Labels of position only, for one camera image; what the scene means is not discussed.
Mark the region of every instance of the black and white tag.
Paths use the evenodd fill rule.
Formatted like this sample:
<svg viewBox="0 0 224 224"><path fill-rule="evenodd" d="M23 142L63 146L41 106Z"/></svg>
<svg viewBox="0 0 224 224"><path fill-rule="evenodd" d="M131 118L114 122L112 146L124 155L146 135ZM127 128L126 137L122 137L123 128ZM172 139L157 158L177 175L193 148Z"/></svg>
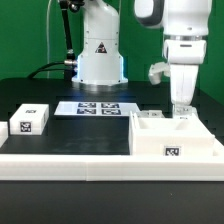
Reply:
<svg viewBox="0 0 224 224"><path fill-rule="evenodd" d="M103 115L121 115L121 111L120 110L116 110L116 109L102 109L102 114Z"/></svg>
<svg viewBox="0 0 224 224"><path fill-rule="evenodd" d="M96 114L96 109L78 109L77 114Z"/></svg>
<svg viewBox="0 0 224 224"><path fill-rule="evenodd" d="M164 155L165 156L180 156L181 155L181 147L165 146L164 147Z"/></svg>
<svg viewBox="0 0 224 224"><path fill-rule="evenodd" d="M22 133L31 133L32 132L32 124L31 122L20 122L20 132Z"/></svg>
<svg viewBox="0 0 224 224"><path fill-rule="evenodd" d="M37 111L36 110L26 110L27 114L35 114Z"/></svg>
<svg viewBox="0 0 224 224"><path fill-rule="evenodd" d="M119 108L118 103L101 103L102 108Z"/></svg>
<svg viewBox="0 0 224 224"><path fill-rule="evenodd" d="M96 108L96 103L79 103L78 107L81 107L81 108Z"/></svg>

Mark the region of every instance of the white cube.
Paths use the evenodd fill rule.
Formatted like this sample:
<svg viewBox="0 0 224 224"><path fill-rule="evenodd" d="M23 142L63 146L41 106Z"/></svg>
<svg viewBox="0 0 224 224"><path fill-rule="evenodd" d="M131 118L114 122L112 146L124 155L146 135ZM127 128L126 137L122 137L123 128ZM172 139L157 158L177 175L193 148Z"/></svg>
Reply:
<svg viewBox="0 0 224 224"><path fill-rule="evenodd" d="M8 138L7 122L0 122L0 148Z"/></svg>
<svg viewBox="0 0 224 224"><path fill-rule="evenodd" d="M131 113L131 155L212 156L215 136L195 116L191 119L141 118Z"/></svg>
<svg viewBox="0 0 224 224"><path fill-rule="evenodd" d="M41 135L49 117L47 104L22 104L10 119L11 135Z"/></svg>

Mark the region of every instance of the warning label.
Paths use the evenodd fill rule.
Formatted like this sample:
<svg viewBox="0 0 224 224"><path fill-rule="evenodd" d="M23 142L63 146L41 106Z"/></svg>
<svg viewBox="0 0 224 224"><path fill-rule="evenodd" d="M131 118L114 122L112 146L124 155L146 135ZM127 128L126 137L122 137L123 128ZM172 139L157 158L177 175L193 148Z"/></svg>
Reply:
<svg viewBox="0 0 224 224"><path fill-rule="evenodd" d="M100 53L100 54L107 54L107 50L103 44L103 42L100 43L99 47L96 49L95 53Z"/></svg>

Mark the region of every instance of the black tabletop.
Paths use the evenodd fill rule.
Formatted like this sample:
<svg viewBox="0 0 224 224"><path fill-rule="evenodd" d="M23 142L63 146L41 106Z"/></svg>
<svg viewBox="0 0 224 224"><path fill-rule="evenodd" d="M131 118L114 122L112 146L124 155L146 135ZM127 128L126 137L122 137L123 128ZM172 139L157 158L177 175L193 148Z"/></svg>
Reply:
<svg viewBox="0 0 224 224"><path fill-rule="evenodd" d="M9 136L4 154L128 155L128 117L55 116L59 101L137 103L140 110L162 110L171 117L168 83L129 82L116 91L86 91L71 82L5 79L0 82L0 120L9 121L22 103L49 104L50 116L41 136ZM224 143L224 106L196 89L192 105L201 121Z"/></svg>
<svg viewBox="0 0 224 224"><path fill-rule="evenodd" d="M9 136L5 154L129 154L128 118L56 117L59 101L132 102L140 110L171 116L168 83L130 82L126 90L96 93L63 80L0 82L0 120L22 103L46 103L50 117L42 136ZM192 105L224 143L224 107L196 89ZM223 224L223 182L0 181L0 223Z"/></svg>

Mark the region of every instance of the white base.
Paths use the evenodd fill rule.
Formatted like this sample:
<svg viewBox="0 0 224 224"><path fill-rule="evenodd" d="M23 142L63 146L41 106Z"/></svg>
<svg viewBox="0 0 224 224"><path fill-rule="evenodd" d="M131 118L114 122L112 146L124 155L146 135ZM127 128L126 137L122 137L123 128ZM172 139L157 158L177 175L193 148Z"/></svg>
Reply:
<svg viewBox="0 0 224 224"><path fill-rule="evenodd" d="M211 157L1 155L0 180L224 181L224 149Z"/></svg>
<svg viewBox="0 0 224 224"><path fill-rule="evenodd" d="M0 148L8 138L7 122L0 122Z"/></svg>

